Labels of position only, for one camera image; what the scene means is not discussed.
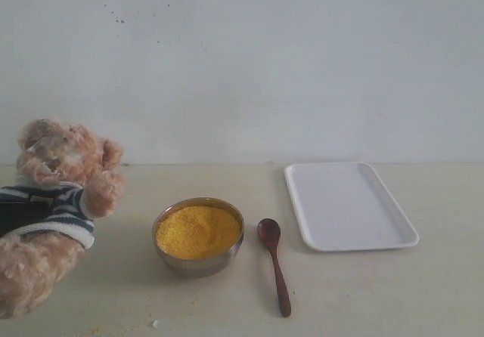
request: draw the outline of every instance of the yellow grain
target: yellow grain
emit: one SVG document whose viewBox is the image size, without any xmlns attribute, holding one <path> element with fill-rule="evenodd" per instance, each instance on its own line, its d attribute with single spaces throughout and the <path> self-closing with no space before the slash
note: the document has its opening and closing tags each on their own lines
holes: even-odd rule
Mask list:
<svg viewBox="0 0 484 337">
<path fill-rule="evenodd" d="M 189 206 L 171 214 L 157 229 L 160 248 L 177 258 L 203 259 L 230 249 L 240 226 L 228 212 L 209 206 Z"/>
</svg>

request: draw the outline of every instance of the navy and white striped shirt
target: navy and white striped shirt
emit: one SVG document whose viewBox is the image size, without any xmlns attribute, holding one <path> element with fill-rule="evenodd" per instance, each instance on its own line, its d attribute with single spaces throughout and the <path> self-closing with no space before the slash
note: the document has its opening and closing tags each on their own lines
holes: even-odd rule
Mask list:
<svg viewBox="0 0 484 337">
<path fill-rule="evenodd" d="M 60 182 L 59 185 L 46 189 L 28 185 L 0 188 L 0 202 L 25 202 L 36 199 L 50 199 L 52 202 L 52 213 L 47 218 L 19 227 L 7 235 L 58 231 L 77 240 L 86 249 L 91 248 L 94 244 L 94 224 L 93 217 L 85 207 L 83 192 L 82 187 L 71 182 Z"/>
</svg>

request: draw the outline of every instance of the table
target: table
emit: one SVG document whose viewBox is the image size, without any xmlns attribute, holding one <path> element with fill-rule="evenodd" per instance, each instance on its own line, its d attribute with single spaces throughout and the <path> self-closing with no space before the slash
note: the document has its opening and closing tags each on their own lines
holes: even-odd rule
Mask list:
<svg viewBox="0 0 484 337">
<path fill-rule="evenodd" d="M 484 165 L 373 166 L 420 234 L 416 247 L 313 252 L 299 234 L 282 165 L 122 167 L 126 194 L 114 215 L 96 221 L 93 249 L 43 306 L 0 321 L 0 335 L 484 335 Z M 13 179 L 13 167 L 0 167 L 0 184 Z M 193 196 L 235 204 L 246 238 L 220 274 L 178 280 L 158 259 L 151 227 L 164 208 Z M 287 319 L 256 236 L 265 217 L 282 228 Z"/>
</svg>

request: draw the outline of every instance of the teddy bear head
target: teddy bear head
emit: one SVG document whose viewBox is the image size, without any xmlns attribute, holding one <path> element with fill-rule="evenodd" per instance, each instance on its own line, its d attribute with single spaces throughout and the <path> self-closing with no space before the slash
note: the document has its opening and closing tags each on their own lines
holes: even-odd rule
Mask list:
<svg viewBox="0 0 484 337">
<path fill-rule="evenodd" d="M 115 171 L 123 156 L 111 139 L 59 119 L 31 121 L 18 144 L 18 172 L 39 184 L 69 181 L 84 187 L 102 171 Z"/>
</svg>

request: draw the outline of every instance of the plush toy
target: plush toy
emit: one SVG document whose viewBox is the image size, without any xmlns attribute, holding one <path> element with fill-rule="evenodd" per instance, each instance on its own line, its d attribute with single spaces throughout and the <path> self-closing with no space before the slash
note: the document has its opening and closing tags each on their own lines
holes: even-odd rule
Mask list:
<svg viewBox="0 0 484 337">
<path fill-rule="evenodd" d="M 92 247 L 93 220 L 109 215 L 123 191 L 116 173 L 123 150 L 82 125 L 36 120 L 18 143 L 15 185 L 0 188 L 3 319 L 49 297 Z"/>
</svg>

